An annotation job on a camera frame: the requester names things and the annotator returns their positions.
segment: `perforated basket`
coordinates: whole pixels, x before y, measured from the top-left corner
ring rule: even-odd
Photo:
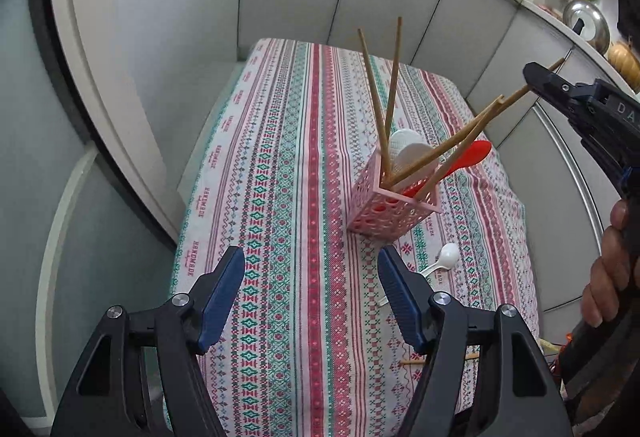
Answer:
[[[400,238],[431,213],[441,213],[438,187],[424,201],[380,187],[380,153],[372,153],[351,189],[347,229],[385,241]]]

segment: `pumpkin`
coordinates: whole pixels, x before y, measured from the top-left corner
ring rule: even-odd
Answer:
[[[640,92],[640,62],[624,42],[617,42],[607,53],[609,63],[637,94]]]

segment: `tablecloth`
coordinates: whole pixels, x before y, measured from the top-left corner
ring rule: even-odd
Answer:
[[[383,106],[391,62],[372,58]],[[396,128],[432,146],[472,113],[455,85],[400,66]],[[212,130],[180,234],[172,293],[188,291],[229,245],[246,273],[220,343],[200,366],[230,436],[390,436],[420,367],[382,288],[382,243],[346,230],[351,187],[377,142],[358,52],[263,39]],[[498,154],[440,185],[433,214],[395,246],[423,269],[447,242],[462,261],[430,276],[463,305],[515,305],[538,333],[524,208]],[[459,408],[472,402],[477,361],[466,363]]]

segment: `red spoon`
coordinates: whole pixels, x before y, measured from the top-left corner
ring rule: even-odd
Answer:
[[[454,162],[453,166],[449,169],[445,177],[451,175],[454,171],[460,170],[460,168],[469,168],[469,166],[475,166],[482,162],[484,158],[491,152],[491,143],[489,141],[473,141],[469,148]],[[417,181],[402,192],[405,197],[413,198],[420,188],[426,184],[426,180]]]

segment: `finger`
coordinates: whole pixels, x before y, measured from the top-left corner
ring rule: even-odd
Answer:
[[[602,258],[598,258],[591,266],[591,295],[598,310],[606,321],[611,321],[618,313],[618,294],[613,282],[607,274]]]
[[[611,210],[611,225],[618,230],[622,230],[626,225],[627,212],[628,208],[624,200],[616,202]]]
[[[593,295],[591,295],[591,287],[589,285],[582,291],[580,312],[582,319],[590,324],[591,327],[598,327],[602,323],[602,314],[600,314]]]
[[[623,248],[622,234],[613,226],[607,227],[602,237],[602,263],[618,290],[629,284],[629,255]]]

